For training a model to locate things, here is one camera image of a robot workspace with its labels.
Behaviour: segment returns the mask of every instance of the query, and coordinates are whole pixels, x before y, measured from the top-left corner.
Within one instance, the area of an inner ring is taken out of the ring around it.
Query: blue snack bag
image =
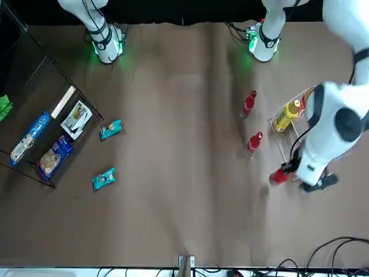
[[[108,137],[112,136],[113,134],[116,134],[122,130],[121,120],[117,119],[112,124],[110,124],[107,127],[102,127],[100,133],[101,133],[101,139],[107,139]]]
[[[24,156],[26,151],[33,146],[35,140],[38,138],[40,133],[42,133],[42,131],[45,129],[49,121],[50,116],[46,111],[44,111],[42,115],[40,115],[38,119],[31,125],[31,127],[26,132],[26,135],[14,147],[14,149],[10,153],[10,160],[12,162],[12,165],[16,165],[19,162],[19,160]]]
[[[66,136],[62,135],[38,162],[42,178],[49,180],[73,149]]]
[[[115,181],[114,171],[115,171],[115,168],[112,167],[111,169],[106,171],[104,174],[94,177],[94,179],[92,179],[93,188],[94,189],[101,189],[102,187],[106,186],[107,184],[113,183]]]

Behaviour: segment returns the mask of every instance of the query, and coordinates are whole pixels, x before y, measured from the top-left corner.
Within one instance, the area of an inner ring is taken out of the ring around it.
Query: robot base
[[[272,59],[274,53],[277,51],[279,40],[271,48],[266,48],[264,42],[260,38],[260,27],[262,23],[259,22],[254,27],[255,37],[250,41],[248,50],[255,56],[258,61],[267,62]]]
[[[126,41],[126,34],[119,28],[111,24],[109,24],[108,27],[112,31],[112,36],[105,49],[101,50],[98,46],[96,47],[96,45],[92,43],[99,60],[105,64],[114,62],[121,54],[123,54],[123,48]]]

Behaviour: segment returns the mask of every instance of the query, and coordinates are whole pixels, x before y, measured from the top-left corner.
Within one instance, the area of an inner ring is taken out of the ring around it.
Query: teal snack packet
[[[102,187],[106,186],[107,184],[113,183],[115,181],[114,171],[115,171],[115,168],[112,167],[111,169],[106,171],[104,174],[94,177],[94,179],[92,180],[93,188],[94,189],[101,189]]]
[[[107,139],[108,137],[112,136],[113,134],[116,134],[122,130],[121,120],[117,119],[112,124],[110,124],[107,127],[102,127],[100,133],[101,133],[101,139]]]

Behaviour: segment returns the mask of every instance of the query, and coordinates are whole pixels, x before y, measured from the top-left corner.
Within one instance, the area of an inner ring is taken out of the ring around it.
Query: red bottle
[[[291,173],[284,173],[282,168],[279,168],[276,172],[271,174],[269,176],[269,182],[272,185],[279,185],[281,183],[286,182],[289,177],[291,176]]]
[[[262,132],[258,132],[255,136],[252,136],[246,145],[246,152],[248,154],[254,153],[256,148],[259,147],[262,138],[263,138]]]
[[[251,110],[255,105],[256,94],[257,94],[256,91],[251,91],[250,95],[245,98],[241,113],[241,117],[243,120],[245,120],[250,115]]]

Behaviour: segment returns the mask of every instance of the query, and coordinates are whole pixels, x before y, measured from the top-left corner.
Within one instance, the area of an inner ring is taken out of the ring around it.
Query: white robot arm
[[[355,85],[325,82],[317,85],[308,98],[306,120],[310,130],[291,160],[282,165],[285,174],[296,173],[303,181],[301,188],[306,192],[323,189],[338,181],[335,175],[327,175],[327,165],[353,147],[368,129],[368,13],[367,0],[324,0],[324,22],[352,46]]]
[[[74,14],[86,26],[102,63],[111,63],[123,53],[126,34],[112,24],[108,24],[100,8],[108,0],[58,0],[66,11]]]
[[[284,8],[295,8],[307,2],[308,0],[262,0],[266,8],[265,19],[253,28],[255,38],[249,48],[257,60],[267,62],[277,51],[281,31],[287,19]]]

